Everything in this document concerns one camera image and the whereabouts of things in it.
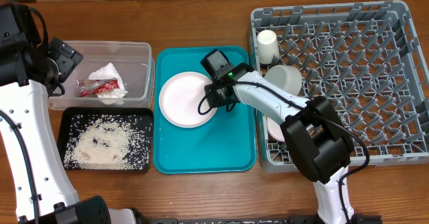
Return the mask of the red foil wrapper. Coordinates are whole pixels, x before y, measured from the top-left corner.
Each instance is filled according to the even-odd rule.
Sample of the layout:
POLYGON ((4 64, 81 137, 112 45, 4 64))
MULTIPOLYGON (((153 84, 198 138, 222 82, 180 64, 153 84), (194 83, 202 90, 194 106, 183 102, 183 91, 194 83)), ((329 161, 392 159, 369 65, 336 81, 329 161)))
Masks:
POLYGON ((119 89, 119 83, 116 78, 90 80, 79 80, 75 90, 76 97, 85 97, 99 93, 110 92, 119 89))

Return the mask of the large pink plate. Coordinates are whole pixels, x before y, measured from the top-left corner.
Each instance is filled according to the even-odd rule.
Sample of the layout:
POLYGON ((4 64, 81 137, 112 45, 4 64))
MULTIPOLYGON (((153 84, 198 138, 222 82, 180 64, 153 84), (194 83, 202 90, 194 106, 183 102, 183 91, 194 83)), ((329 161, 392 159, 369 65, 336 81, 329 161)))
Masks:
POLYGON ((183 128, 193 128, 204 125, 216 113, 217 108, 209 110, 207 100, 199 104, 205 96, 204 87, 211 84, 209 77, 199 72, 181 72, 174 75, 163 85, 158 105, 162 115, 173 125, 183 128))

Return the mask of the white napkin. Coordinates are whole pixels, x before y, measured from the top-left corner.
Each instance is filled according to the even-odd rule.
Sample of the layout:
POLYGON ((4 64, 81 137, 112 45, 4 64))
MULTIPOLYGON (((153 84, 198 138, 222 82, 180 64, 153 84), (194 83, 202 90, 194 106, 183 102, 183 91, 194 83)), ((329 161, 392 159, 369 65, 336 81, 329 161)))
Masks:
POLYGON ((125 89, 122 78, 114 65, 110 62, 108 65, 92 72, 89 80, 95 80, 99 83, 95 95, 106 105, 122 105, 128 91, 125 89))

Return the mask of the grey bowl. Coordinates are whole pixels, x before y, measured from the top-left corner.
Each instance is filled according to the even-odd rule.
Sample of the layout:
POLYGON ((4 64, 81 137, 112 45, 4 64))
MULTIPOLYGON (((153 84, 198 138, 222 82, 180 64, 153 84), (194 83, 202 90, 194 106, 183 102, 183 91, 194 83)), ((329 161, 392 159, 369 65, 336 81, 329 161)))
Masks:
POLYGON ((264 78, 271 84, 293 95, 299 95, 302 87, 302 75, 294 66, 273 66, 266 72, 264 78))

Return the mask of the cream cup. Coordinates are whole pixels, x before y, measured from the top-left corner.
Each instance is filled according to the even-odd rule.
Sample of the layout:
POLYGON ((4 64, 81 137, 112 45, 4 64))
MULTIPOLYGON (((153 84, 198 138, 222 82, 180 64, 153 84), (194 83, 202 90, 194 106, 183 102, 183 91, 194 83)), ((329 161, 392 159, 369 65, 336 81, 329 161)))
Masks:
POLYGON ((272 30, 263 30, 257 35, 257 54, 260 64, 271 64, 280 56, 277 35, 272 30))

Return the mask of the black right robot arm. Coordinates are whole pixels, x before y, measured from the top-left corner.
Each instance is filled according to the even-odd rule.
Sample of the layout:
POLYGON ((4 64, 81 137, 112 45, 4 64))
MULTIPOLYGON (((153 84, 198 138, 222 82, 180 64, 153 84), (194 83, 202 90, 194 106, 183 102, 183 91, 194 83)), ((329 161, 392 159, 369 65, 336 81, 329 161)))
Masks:
POLYGON ((348 223, 353 215, 347 185, 352 134, 325 97, 307 99, 271 84, 246 63, 233 66, 214 49, 201 61, 212 82, 202 100, 210 109, 237 103, 251 106, 276 122, 297 169, 312 181, 318 200, 318 220, 348 223))

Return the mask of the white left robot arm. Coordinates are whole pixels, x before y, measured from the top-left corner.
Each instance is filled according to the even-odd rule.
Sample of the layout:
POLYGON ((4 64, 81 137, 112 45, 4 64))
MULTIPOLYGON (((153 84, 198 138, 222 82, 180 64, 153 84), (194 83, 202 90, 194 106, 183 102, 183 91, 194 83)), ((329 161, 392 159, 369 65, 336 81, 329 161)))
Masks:
POLYGON ((48 98, 82 61, 58 38, 40 35, 27 5, 1 6, 1 137, 13 175, 19 223, 145 223, 136 209, 80 201, 66 175, 48 98))

